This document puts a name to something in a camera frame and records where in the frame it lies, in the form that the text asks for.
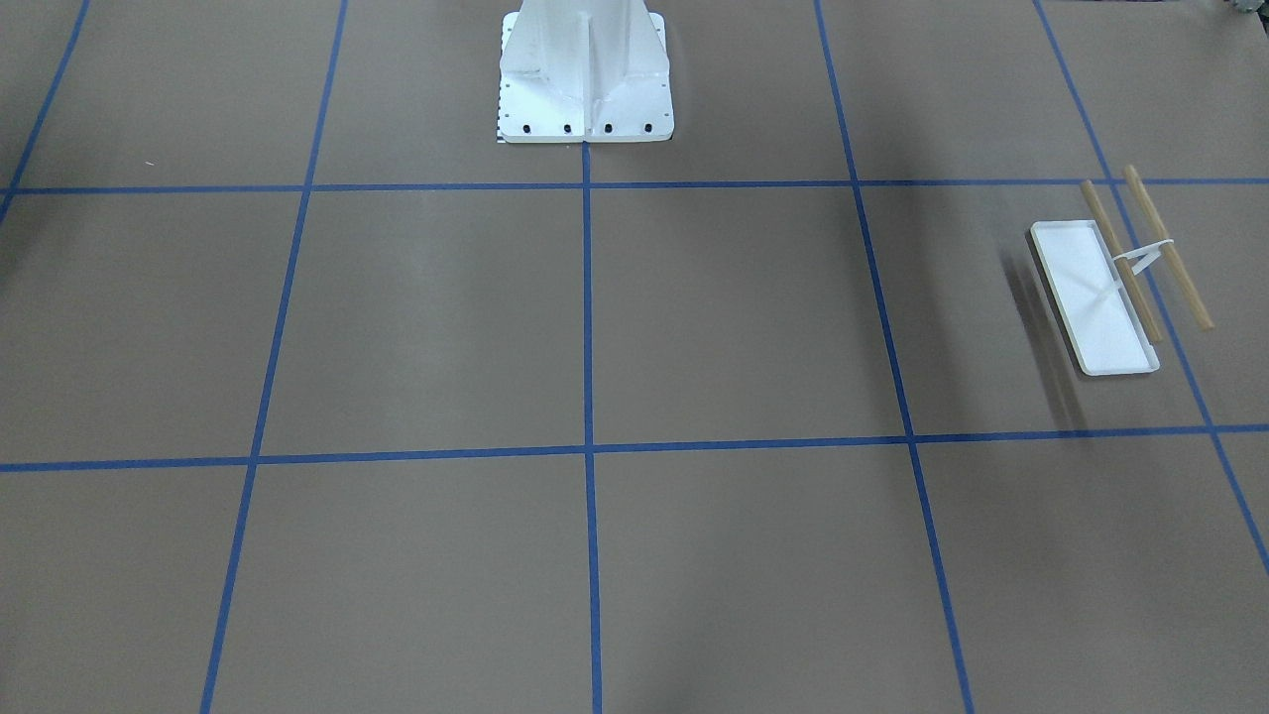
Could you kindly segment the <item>white wooden towel rack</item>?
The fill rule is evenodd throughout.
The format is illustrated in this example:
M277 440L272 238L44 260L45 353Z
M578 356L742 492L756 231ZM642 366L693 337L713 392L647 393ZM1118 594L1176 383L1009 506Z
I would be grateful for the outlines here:
M1154 232L1151 243L1124 247L1090 180L1082 181L1080 189L1091 217L1037 221L1028 230L1075 367L1088 378L1126 378L1160 370L1156 347L1164 334L1143 279L1156 263L1164 263L1178 282L1198 328L1214 330L1211 309L1138 167L1126 166L1123 180Z

